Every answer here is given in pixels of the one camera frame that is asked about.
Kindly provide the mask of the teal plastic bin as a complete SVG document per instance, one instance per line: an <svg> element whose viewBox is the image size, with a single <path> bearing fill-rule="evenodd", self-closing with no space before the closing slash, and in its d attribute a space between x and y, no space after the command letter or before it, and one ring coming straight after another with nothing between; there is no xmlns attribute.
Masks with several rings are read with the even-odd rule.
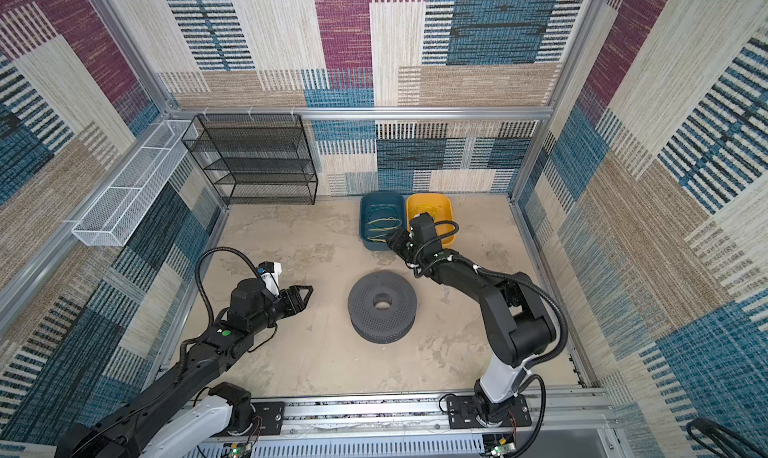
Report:
<svg viewBox="0 0 768 458"><path fill-rule="evenodd" d="M367 250L388 251L386 235L403 228L405 222L405 199L401 194L377 191L361 198L359 234Z"/></svg>

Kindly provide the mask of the yellow plastic bin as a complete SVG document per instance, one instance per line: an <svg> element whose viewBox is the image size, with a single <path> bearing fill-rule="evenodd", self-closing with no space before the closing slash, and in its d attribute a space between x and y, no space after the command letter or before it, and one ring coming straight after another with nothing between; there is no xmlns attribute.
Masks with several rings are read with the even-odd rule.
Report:
<svg viewBox="0 0 768 458"><path fill-rule="evenodd" d="M454 222L453 207L450 199L443 194L421 193L414 194L406 200L407 224L406 232L411 234L410 221L416 216L427 213L435 223L443 221Z"/></svg>

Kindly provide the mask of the dark grey spool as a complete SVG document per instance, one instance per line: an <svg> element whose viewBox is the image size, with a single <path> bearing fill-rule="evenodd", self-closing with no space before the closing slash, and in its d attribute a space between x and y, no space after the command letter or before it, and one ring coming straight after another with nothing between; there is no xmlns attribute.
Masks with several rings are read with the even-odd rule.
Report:
<svg viewBox="0 0 768 458"><path fill-rule="evenodd" d="M354 284L347 305L351 324L364 340L390 344L405 337L413 327L418 300L405 278L377 271Z"/></svg>

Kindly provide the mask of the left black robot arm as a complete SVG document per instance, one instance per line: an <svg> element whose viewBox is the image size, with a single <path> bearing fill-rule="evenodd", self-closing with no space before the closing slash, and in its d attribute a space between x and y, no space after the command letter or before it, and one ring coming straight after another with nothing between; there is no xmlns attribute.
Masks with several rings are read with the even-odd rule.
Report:
<svg viewBox="0 0 768 458"><path fill-rule="evenodd" d="M215 313L210 300L203 300L208 327L181 343L178 362L130 403L95 425L73 425L59 439L56 456L182 456L219 433L255 431L250 392L214 381L257 350L258 333L303 312L313 288L294 285L282 289L278 264L245 263L253 275L238 283L229 307Z"/></svg>

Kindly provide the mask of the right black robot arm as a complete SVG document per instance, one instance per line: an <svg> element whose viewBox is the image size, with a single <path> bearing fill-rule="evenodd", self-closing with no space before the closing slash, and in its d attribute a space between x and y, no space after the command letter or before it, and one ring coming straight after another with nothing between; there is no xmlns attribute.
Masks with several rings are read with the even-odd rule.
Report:
<svg viewBox="0 0 768 458"><path fill-rule="evenodd" d="M457 223L423 213L389 233L386 244L416 278L454 288L479 305L492 358L475 384L473 403L478 423L493 426L519 402L534 380L533 368L564 351L569 328L555 300L528 275L492 271L445 249L442 241L458 231Z"/></svg>

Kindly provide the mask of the white mesh wall basket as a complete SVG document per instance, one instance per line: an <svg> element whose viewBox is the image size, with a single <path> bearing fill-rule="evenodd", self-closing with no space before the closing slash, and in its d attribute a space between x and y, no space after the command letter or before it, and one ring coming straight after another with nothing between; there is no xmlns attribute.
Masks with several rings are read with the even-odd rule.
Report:
<svg viewBox="0 0 768 458"><path fill-rule="evenodd" d="M186 154L189 123L159 124L75 224L72 234L88 247L127 244Z"/></svg>

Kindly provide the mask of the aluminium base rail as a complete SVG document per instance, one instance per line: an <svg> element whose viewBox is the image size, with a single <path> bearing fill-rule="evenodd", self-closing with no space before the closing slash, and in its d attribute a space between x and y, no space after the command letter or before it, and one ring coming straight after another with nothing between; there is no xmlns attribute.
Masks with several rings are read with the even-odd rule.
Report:
<svg viewBox="0 0 768 458"><path fill-rule="evenodd" d="M524 396L529 426L452 428L445 396L405 393L259 399L282 402L282 427L257 441L219 433L163 457L629 457L624 432L597 389Z"/></svg>

